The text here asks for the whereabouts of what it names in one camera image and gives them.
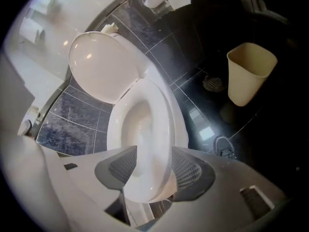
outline trash can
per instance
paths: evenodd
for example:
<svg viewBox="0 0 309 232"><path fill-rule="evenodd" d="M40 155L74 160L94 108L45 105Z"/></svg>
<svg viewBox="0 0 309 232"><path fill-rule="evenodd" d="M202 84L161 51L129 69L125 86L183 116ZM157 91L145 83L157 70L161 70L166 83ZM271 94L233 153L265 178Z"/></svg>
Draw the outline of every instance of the trash can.
<svg viewBox="0 0 309 232"><path fill-rule="evenodd" d="M276 66L274 54L254 43L243 43L227 53L228 96L237 106L245 106Z"/></svg>

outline toilet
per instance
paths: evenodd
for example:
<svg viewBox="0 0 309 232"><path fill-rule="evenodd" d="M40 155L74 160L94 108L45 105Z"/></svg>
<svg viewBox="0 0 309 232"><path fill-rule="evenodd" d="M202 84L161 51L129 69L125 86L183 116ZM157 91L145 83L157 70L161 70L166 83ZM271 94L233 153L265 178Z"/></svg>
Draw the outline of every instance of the toilet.
<svg viewBox="0 0 309 232"><path fill-rule="evenodd" d="M107 150L137 145L137 165L124 187L125 197L139 203L170 197L177 191L171 147L187 148L188 134L155 64L118 33L86 32L72 42L69 65L89 95L113 104Z"/></svg>

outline toilet bowl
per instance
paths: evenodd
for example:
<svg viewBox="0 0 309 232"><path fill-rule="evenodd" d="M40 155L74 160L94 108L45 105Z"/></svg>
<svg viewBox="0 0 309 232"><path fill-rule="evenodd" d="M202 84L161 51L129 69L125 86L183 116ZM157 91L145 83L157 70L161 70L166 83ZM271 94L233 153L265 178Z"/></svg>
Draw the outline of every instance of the toilet bowl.
<svg viewBox="0 0 309 232"><path fill-rule="evenodd" d="M183 116L155 65L121 35L87 32L69 51L71 72L92 97L114 104L107 150L137 145L137 165L125 197L157 202L177 191L171 147L187 147Z"/></svg>

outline white toilet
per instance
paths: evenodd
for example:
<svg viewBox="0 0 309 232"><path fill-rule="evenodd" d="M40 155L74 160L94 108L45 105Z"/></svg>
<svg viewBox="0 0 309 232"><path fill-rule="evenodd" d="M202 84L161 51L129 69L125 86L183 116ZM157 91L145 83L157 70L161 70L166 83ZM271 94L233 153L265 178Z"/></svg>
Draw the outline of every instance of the white toilet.
<svg viewBox="0 0 309 232"><path fill-rule="evenodd" d="M107 150L137 145L137 166L125 197L152 203L176 192L171 147L188 147L179 105L156 66L117 33L87 32L75 38L69 64L78 84L92 97L114 104Z"/></svg>

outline toilet paper roll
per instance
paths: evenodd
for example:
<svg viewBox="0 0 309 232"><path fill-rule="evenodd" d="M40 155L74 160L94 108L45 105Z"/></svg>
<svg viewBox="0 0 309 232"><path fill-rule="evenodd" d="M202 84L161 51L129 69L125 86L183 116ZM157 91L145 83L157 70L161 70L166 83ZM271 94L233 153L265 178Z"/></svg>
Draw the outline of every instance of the toilet paper roll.
<svg viewBox="0 0 309 232"><path fill-rule="evenodd" d="M57 2L58 0L32 0L30 8L41 14L49 15L56 7Z"/></svg>
<svg viewBox="0 0 309 232"><path fill-rule="evenodd" d="M31 20L30 18L23 19L21 23L19 34L29 40L30 42L37 44L40 36L43 32L43 28L40 24Z"/></svg>

